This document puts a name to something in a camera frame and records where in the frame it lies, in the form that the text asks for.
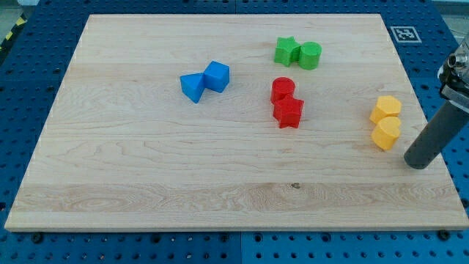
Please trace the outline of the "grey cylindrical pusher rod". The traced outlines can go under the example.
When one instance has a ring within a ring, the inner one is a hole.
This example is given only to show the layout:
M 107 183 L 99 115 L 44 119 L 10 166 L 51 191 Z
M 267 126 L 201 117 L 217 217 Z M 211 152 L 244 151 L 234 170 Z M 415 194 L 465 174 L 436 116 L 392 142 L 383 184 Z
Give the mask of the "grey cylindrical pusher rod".
M 446 101 L 404 154 L 406 164 L 425 169 L 468 123 L 468 108 Z

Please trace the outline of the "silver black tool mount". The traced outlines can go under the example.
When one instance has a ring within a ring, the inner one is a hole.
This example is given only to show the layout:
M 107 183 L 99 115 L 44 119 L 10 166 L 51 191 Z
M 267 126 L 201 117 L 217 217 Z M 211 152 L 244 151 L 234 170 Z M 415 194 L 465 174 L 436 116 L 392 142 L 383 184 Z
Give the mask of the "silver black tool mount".
M 468 113 L 468 34 L 437 72 L 440 96 Z

